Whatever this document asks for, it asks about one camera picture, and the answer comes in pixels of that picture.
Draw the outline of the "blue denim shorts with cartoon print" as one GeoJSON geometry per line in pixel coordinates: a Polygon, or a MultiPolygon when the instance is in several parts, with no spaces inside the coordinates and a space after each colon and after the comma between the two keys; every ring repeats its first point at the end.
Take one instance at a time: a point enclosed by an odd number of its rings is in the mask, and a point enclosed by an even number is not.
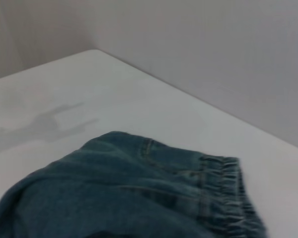
{"type": "Polygon", "coordinates": [[[268,238],[239,161],[110,132],[19,181],[0,238],[268,238]]]}

